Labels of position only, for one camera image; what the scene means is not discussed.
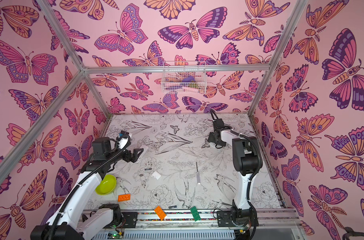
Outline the white battery cover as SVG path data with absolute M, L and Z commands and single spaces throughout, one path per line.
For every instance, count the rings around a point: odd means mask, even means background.
M 162 175 L 160 173 L 158 173 L 157 171 L 154 171 L 152 173 L 152 177 L 159 180 L 162 177 Z

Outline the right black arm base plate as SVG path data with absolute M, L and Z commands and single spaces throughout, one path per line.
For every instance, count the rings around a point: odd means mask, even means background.
M 250 209 L 232 211 L 232 210 L 217 210 L 213 213 L 217 219 L 219 227 L 253 227 L 259 226 L 259 221 L 253 215 Z

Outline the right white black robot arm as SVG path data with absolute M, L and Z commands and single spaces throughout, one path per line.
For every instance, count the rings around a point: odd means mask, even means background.
M 232 221 L 248 218 L 252 225 L 257 223 L 257 211 L 251 202 L 254 178 L 263 166 L 261 151 L 255 137 L 237 133 L 211 110 L 214 131 L 208 141 L 216 147 L 232 147 L 232 162 L 238 173 L 239 186 L 231 207 Z

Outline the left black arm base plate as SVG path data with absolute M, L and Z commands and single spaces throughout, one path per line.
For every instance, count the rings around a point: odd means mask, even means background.
M 138 212 L 123 212 L 118 220 L 113 220 L 108 225 L 111 229 L 135 229 L 137 226 Z

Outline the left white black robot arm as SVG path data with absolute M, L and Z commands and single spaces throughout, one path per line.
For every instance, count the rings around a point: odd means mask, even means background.
M 84 222 L 79 219 L 89 198 L 112 170 L 112 165 L 119 161 L 136 163 L 148 151 L 145 145 L 128 150 L 131 137 L 130 133 L 122 131 L 116 139 L 103 137 L 93 141 L 93 154 L 83 165 L 75 186 L 53 216 L 32 230 L 30 239 L 91 240 L 104 227 L 123 224 L 119 204 L 105 204 Z

